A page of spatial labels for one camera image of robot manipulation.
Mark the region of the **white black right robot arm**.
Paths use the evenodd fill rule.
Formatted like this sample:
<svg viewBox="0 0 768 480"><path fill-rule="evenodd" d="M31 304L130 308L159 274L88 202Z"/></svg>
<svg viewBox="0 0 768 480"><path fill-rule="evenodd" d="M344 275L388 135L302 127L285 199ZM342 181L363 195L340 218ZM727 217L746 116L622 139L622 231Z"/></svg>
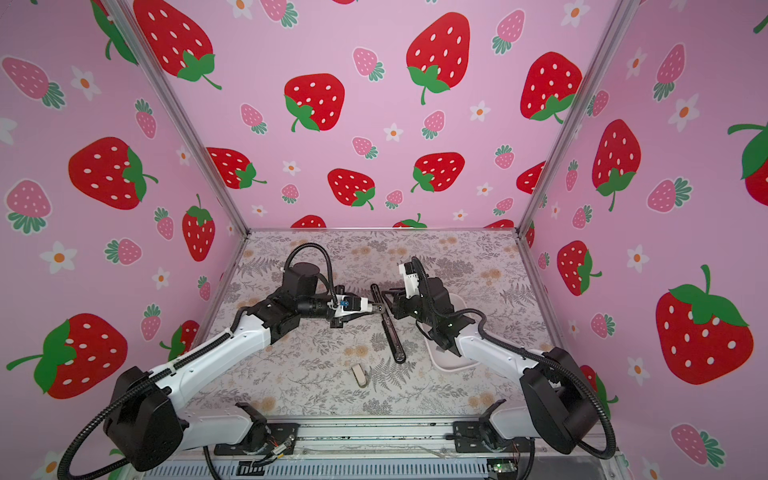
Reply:
<svg viewBox="0 0 768 480"><path fill-rule="evenodd" d="M541 439L561 454L580 448L601 460L614 457L617 439L607 410L567 351L527 350L490 334L486 314L455 308L442 280L428 275L417 257L398 270L403 286L393 294L395 318L413 318L439 349L520 385L525 405L504 408L502 400L492 404L479 417L472 441L503 451L517 438Z"/></svg>

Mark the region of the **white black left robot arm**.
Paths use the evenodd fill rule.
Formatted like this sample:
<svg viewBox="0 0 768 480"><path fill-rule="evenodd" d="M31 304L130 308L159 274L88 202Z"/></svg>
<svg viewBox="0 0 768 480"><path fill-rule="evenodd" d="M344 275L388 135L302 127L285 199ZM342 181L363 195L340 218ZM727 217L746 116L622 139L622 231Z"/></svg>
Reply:
<svg viewBox="0 0 768 480"><path fill-rule="evenodd" d="M298 328L304 319L323 319L333 328L383 313L382 301L349 294L333 281L330 261L320 270L296 262L302 246L289 254L281 285L266 299L237 310L230 327L185 354L149 371L133 367L118 379L111 403L99 412L62 454L60 479L72 479L73 460L98 427L122 453L122 459L87 473L97 479L126 465L149 471L179 451L212 444L253 443L267 439L267 421L246 403L230 411L195 419L189 401L206 385L251 355Z"/></svg>

